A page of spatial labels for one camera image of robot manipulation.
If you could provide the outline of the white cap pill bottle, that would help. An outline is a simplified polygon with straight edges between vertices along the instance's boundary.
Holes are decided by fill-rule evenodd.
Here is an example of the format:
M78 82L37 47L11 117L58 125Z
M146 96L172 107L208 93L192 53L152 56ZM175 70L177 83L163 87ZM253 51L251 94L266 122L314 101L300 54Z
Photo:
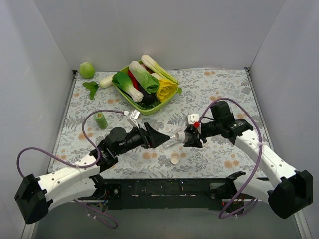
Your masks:
M192 141L192 134L189 133L189 132L178 132L174 135L174 139L179 142L179 143L183 143L183 144L186 144L188 142L191 142Z

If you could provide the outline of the clear pill organizer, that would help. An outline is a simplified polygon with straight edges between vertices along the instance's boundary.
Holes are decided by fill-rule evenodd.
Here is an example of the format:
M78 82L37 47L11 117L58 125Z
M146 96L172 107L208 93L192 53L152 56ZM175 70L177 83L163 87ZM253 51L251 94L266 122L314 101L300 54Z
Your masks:
M173 147L175 144L176 144L176 141L173 139L170 139L163 144L163 148L168 149L168 148Z

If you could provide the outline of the white bottle cap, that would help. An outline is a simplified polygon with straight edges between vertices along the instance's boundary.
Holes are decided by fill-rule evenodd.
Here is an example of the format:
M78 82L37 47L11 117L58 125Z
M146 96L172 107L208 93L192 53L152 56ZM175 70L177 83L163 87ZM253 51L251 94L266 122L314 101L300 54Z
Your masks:
M172 164L179 164L179 157L172 156L170 161L171 161Z

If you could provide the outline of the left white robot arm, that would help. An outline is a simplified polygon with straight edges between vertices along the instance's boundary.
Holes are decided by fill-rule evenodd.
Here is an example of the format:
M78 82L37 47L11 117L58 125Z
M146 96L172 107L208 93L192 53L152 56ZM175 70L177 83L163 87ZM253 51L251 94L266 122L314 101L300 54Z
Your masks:
M147 122L126 132L116 127L96 149L75 162L52 173L23 176L15 201L26 224L44 218L53 208L83 197L101 199L111 192L100 173L118 162L118 156L137 147L153 149L170 137L153 129Z

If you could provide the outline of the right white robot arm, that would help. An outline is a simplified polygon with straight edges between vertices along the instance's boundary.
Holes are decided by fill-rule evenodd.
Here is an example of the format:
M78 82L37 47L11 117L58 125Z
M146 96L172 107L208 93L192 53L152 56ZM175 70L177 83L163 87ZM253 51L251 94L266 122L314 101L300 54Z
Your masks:
M210 122L202 123L204 116L199 114L188 115L187 128L175 135L176 141L184 147L202 148L209 137L220 135L248 155L255 162L255 168L261 169L268 179L263 181L254 178L253 174L238 171L229 175L225 184L213 193L231 197L227 207L241 194L249 195L253 204L258 200L268 203L282 219L310 205L313 202L312 175L306 170L298 171L264 145L257 125L235 119L228 101L228 98L222 98L207 107L213 116Z

